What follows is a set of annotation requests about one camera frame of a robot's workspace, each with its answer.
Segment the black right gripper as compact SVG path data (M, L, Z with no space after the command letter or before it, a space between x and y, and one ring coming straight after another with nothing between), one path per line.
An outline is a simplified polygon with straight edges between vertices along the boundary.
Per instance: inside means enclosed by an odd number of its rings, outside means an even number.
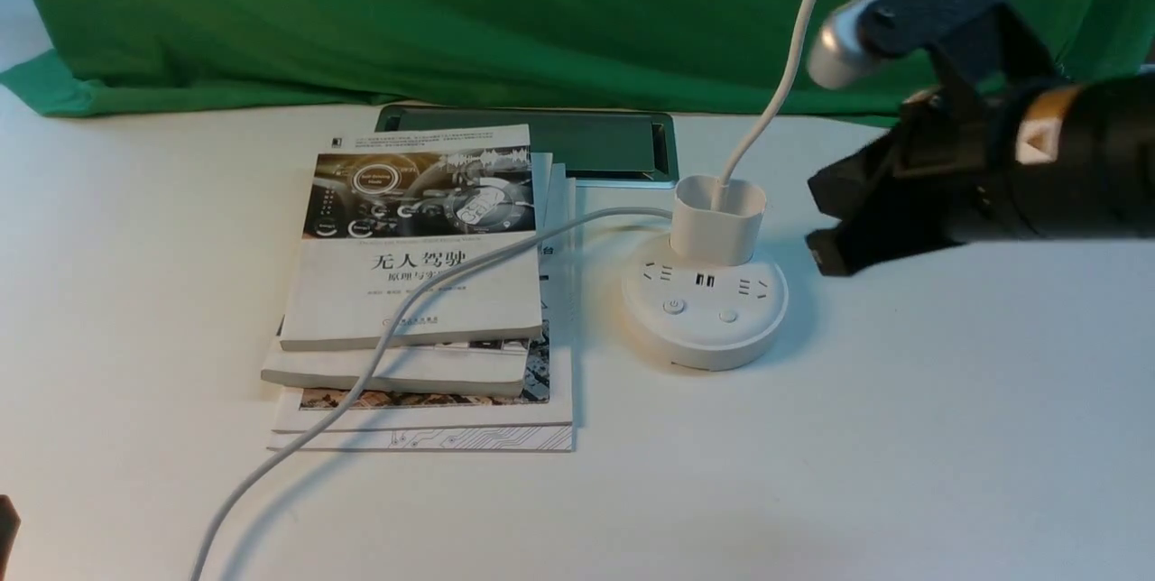
M808 178L817 209L840 224L806 234L820 275L845 278L875 265L951 249L957 244L1035 241L1040 233L1016 202L1016 137L1040 84L1008 88L956 109L944 88L903 100L891 134ZM891 222L855 218L892 208Z

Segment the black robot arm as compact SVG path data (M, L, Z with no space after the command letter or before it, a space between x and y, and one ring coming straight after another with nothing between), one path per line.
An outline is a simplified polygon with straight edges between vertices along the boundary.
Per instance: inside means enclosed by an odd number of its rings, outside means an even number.
M832 228L806 234L822 275L978 243L1152 239L1152 74L1031 83L957 120L941 92L817 171Z

